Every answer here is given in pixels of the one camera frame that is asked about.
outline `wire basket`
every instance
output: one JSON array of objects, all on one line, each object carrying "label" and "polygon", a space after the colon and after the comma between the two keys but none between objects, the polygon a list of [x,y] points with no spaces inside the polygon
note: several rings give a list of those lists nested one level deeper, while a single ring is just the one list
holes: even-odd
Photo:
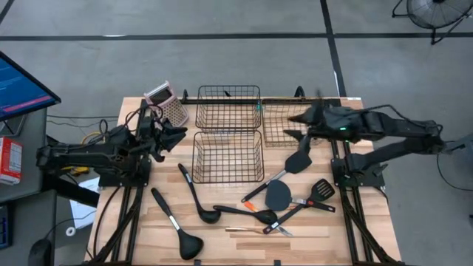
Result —
[{"label": "wire basket", "polygon": [[[284,133],[286,129],[300,130],[307,133],[307,126],[288,120],[289,117],[300,115],[310,107],[317,98],[271,98],[263,99],[263,135],[266,147],[290,147],[299,143],[293,137]],[[326,106],[339,105],[338,99],[324,99]],[[312,139],[312,145],[317,145],[322,140]]]},{"label": "wire basket", "polygon": [[196,183],[260,182],[265,176],[258,131],[198,132],[192,178]]},{"label": "wire basket", "polygon": [[201,86],[196,127],[205,130],[256,130],[261,126],[258,86]]}]

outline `concrete floor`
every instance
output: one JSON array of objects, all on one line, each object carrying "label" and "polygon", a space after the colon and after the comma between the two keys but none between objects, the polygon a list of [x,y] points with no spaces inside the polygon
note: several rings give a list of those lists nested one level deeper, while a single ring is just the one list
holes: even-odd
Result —
[{"label": "concrete floor", "polygon": [[[407,18],[391,18],[396,2],[330,0],[334,33],[428,33]],[[0,8],[6,3],[0,0]],[[455,31],[473,32],[473,19]],[[0,37],[324,32],[314,0],[15,0],[0,24]],[[472,45],[473,38],[447,38],[434,47],[428,38],[336,39],[348,96],[362,97],[365,106],[391,103],[412,119],[436,120],[445,126],[444,140],[473,132]],[[338,94],[326,38],[0,41],[0,50],[62,98],[48,111],[54,115],[116,115],[123,97],[140,96],[165,79],[191,95],[206,83],[252,83],[263,95],[291,95],[298,85],[309,95],[317,89]],[[77,142],[94,130],[49,124],[47,133]],[[462,152],[440,160],[447,179],[473,188],[472,164]],[[393,160],[384,176],[403,260],[470,265],[473,193],[445,184],[433,156]],[[69,203],[59,200],[58,221],[70,215]],[[68,238],[68,226],[58,229],[57,265],[84,257],[90,228]]]}]

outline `wooden tabletop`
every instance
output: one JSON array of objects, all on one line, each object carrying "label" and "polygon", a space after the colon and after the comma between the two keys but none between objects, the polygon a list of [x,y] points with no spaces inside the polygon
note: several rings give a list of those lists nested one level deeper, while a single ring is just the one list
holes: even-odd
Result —
[{"label": "wooden tabletop", "polygon": [[[124,123],[125,116],[140,106],[142,98],[124,98],[118,124]],[[342,106],[354,109],[362,108],[359,98],[341,98]],[[183,261],[179,255],[179,242],[176,231],[168,217],[155,202],[150,189],[155,187],[166,199],[174,217],[181,228],[187,233],[203,239],[205,245],[195,258],[202,260],[203,265],[272,265],[279,259],[284,265],[350,265],[351,258],[348,248],[347,231],[341,208],[338,189],[326,204],[336,207],[336,212],[329,213],[316,209],[303,209],[283,224],[294,237],[286,237],[280,233],[259,235],[253,232],[225,232],[226,227],[244,227],[263,229],[265,225],[251,216],[223,213],[220,221],[209,225],[200,220],[188,184],[177,168],[182,163],[191,172],[194,134],[199,131],[195,127],[195,105],[185,106],[189,112],[186,138],[171,153],[164,152],[163,163],[152,163],[149,185],[143,194],[140,211],[135,254],[133,265],[191,265],[191,261]],[[130,123],[133,129],[136,120]],[[265,160],[265,180],[271,178],[284,168],[286,158],[294,153],[294,147],[267,148],[263,144]],[[351,146],[353,153],[372,151],[372,143],[361,141]],[[330,159],[333,158],[330,143],[323,141],[310,151],[313,164],[300,174],[286,174],[284,181],[293,196],[306,197],[312,185],[325,178],[333,185]],[[213,205],[227,205],[247,210],[240,200],[261,183],[235,184],[195,184],[197,195],[203,207],[211,210]],[[105,202],[115,188],[101,191],[97,214],[103,210]],[[384,250],[394,259],[401,259],[396,242],[391,217],[386,199],[374,188],[360,188],[367,227],[378,240]],[[123,189],[115,195],[104,214],[98,235],[98,249],[116,229]],[[266,209],[265,192],[256,195],[251,202],[260,210]],[[95,216],[92,234],[89,239],[89,250],[92,250],[95,227],[99,215]],[[129,229],[124,234],[120,258],[124,259]],[[362,254],[361,237],[357,236],[358,253]]]}]

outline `paper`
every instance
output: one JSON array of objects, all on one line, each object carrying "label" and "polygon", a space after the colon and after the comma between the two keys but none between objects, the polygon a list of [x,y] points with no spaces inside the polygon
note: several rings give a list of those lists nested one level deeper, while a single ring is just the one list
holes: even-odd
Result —
[{"label": "paper", "polygon": [[[87,188],[91,191],[98,192],[98,180],[100,177],[94,178],[92,180],[87,180],[79,183],[79,186],[82,188]],[[90,214],[91,212],[95,211],[96,208],[81,204],[76,202],[75,200],[70,200],[71,202],[71,209],[72,209],[72,218],[74,218],[74,226],[76,229],[81,229],[86,227],[87,225],[91,225],[95,219],[95,213]],[[87,214],[90,214],[84,219],[79,219]]]}]

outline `spatula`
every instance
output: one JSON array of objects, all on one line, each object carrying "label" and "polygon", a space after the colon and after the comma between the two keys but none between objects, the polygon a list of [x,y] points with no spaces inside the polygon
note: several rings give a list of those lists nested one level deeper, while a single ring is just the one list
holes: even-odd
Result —
[{"label": "spatula", "polygon": [[284,170],[280,171],[277,175],[271,177],[266,183],[263,183],[258,188],[246,195],[242,202],[250,200],[252,197],[256,196],[259,192],[263,191],[268,187],[271,181],[278,180],[283,177],[286,173],[298,174],[304,171],[307,167],[312,164],[312,160],[309,155],[302,150],[296,151],[289,158],[286,159]]}]

